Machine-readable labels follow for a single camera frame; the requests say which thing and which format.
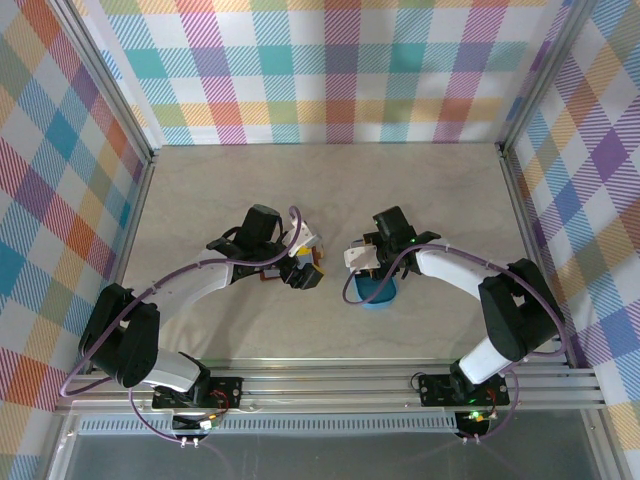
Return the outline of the brown leather card holder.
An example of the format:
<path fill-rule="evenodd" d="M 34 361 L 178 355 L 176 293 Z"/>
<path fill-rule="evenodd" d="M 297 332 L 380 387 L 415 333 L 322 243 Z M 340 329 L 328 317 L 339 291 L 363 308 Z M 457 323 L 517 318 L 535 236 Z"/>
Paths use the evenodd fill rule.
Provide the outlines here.
<path fill-rule="evenodd" d="M 311 263 L 319 267 L 321 260 L 324 258 L 324 248 L 322 245 L 301 247 L 296 252 L 296 256 L 299 258 L 301 264 Z M 261 281 L 277 280 L 279 278 L 279 271 L 275 268 L 263 271 L 260 273 L 259 278 Z"/>

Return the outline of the aluminium mounting rail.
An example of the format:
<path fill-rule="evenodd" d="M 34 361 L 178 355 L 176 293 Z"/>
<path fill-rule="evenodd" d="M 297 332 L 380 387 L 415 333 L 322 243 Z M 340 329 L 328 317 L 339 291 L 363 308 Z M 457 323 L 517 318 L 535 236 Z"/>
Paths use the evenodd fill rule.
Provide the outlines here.
<path fill-rule="evenodd" d="M 216 376 L 243 380 L 241 413 L 373 413 L 420 410 L 417 373 L 446 374 L 445 361 L 418 358 L 209 360 Z M 534 358 L 506 380 L 520 410 L 601 409 L 593 370 Z"/>

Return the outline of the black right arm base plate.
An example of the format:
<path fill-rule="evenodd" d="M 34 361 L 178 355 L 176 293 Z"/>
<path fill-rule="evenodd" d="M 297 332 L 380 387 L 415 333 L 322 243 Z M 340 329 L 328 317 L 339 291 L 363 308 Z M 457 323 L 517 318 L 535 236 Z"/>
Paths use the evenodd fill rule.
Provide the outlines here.
<path fill-rule="evenodd" d="M 493 407 L 510 404 L 506 380 L 499 375 L 480 384 L 469 383 L 457 374 L 421 374 L 417 380 L 423 407 Z"/>

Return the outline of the aluminium side rail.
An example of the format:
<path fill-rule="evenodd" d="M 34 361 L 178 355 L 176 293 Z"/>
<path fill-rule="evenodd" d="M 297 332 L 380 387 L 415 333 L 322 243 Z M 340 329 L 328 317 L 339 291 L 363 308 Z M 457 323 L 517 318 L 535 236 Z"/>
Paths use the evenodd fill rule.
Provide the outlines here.
<path fill-rule="evenodd" d="M 537 264 L 545 282 L 547 283 L 547 286 L 549 287 L 549 290 L 554 295 L 554 298 L 557 298 L 552 282 L 543 264 L 540 249 L 536 243 L 536 235 L 533 229 L 533 224 L 526 207 L 524 196 L 518 185 L 517 176 L 511 166 L 509 153 L 503 148 L 503 145 L 501 143 L 494 143 L 493 147 L 496 151 L 499 166 L 506 183 L 506 188 L 508 190 L 509 198 L 514 210 L 516 222 L 524 244 L 526 255 L 530 260 Z"/>
<path fill-rule="evenodd" d="M 159 311 L 154 305 L 139 301 L 136 294 L 120 285 L 154 170 L 153 161 L 144 167 L 142 183 L 127 224 L 123 251 L 116 261 L 115 282 L 99 294 L 78 347 L 93 366 L 124 387 L 140 383 L 152 370 L 158 354 Z"/>

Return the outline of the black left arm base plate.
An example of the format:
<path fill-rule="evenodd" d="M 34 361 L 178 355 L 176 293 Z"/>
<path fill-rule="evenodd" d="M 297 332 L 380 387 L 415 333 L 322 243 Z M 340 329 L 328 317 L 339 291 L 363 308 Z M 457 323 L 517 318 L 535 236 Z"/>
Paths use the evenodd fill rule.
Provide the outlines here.
<path fill-rule="evenodd" d="M 242 396 L 242 377 L 205 376 L 186 392 L 164 386 L 154 388 L 153 409 L 237 409 Z"/>

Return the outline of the aluminium upright post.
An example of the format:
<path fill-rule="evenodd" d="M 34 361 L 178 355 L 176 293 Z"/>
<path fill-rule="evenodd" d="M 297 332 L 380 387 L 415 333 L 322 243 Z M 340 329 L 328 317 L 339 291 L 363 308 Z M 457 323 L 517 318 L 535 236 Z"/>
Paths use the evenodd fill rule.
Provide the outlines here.
<path fill-rule="evenodd" d="M 546 4 L 518 67 L 516 84 L 502 107 L 505 119 L 495 133 L 500 156 L 523 134 L 598 1 L 549 0 Z"/>
<path fill-rule="evenodd" d="M 128 140 L 144 159 L 145 164 L 153 165 L 155 150 L 144 134 L 74 2 L 72 0 L 46 0 L 46 2 L 52 8 L 114 116 L 121 122 Z"/>

